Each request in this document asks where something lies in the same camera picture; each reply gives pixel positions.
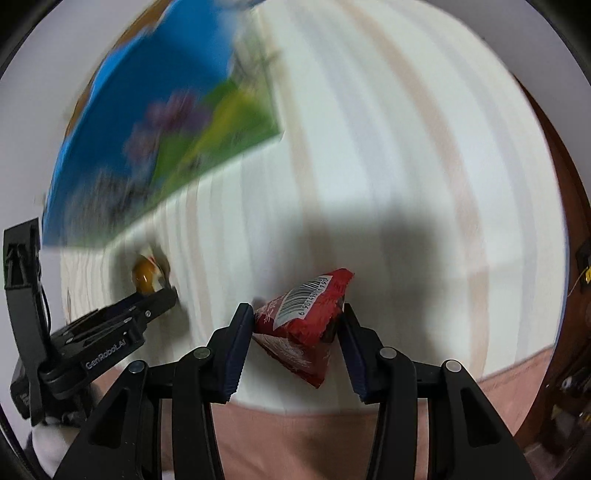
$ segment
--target candy wrapper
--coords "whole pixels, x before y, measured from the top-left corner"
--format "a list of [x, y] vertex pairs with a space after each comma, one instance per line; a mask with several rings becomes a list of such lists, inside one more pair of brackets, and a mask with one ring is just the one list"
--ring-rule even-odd
[[353, 274], [340, 268], [294, 288], [255, 312], [253, 338], [293, 373], [318, 388], [335, 339], [336, 319]]

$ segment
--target barcode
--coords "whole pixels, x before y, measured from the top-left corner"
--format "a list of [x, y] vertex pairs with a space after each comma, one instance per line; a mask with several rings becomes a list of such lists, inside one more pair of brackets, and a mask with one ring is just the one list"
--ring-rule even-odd
[[296, 318], [305, 318], [312, 305], [329, 286], [332, 275], [321, 275], [302, 286], [290, 290], [277, 311], [273, 330]]

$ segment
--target screw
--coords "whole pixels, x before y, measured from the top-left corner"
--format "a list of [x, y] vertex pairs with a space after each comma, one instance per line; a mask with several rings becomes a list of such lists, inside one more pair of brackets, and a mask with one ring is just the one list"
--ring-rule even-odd
[[144, 365], [141, 360], [136, 360], [135, 362], [131, 362], [127, 368], [131, 373], [138, 374], [144, 369]]
[[209, 355], [212, 354], [212, 351], [207, 348], [206, 346], [200, 346], [199, 348], [193, 350], [193, 356], [198, 360], [203, 360], [207, 358]]
[[391, 346], [385, 346], [383, 348], [380, 349], [379, 351], [379, 355], [382, 358], [386, 358], [388, 360], [391, 360], [392, 358], [396, 358], [396, 350], [393, 349]]
[[455, 360], [450, 360], [449, 362], [446, 362], [445, 368], [447, 368], [450, 372], [454, 372], [455, 374], [462, 370], [460, 362], [456, 362]]

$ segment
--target blue gripper pad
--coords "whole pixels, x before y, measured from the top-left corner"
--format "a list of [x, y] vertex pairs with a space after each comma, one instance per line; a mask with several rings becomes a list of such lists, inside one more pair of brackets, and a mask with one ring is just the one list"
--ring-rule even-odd
[[254, 324], [252, 307], [241, 303], [230, 325], [216, 330], [208, 344], [215, 351], [213, 370], [217, 377], [217, 391], [224, 402], [230, 400], [238, 389]]
[[362, 327], [347, 303], [339, 322], [338, 335], [353, 391], [366, 404], [382, 401], [389, 378], [378, 366], [379, 350], [383, 347], [378, 334]]

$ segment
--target red snack package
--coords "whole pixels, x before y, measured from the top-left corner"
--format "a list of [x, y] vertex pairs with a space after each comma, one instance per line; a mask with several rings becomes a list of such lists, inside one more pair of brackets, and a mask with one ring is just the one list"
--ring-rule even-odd
[[253, 338], [266, 352], [318, 388], [335, 338], [335, 320], [353, 274], [340, 268], [271, 300], [255, 312]]

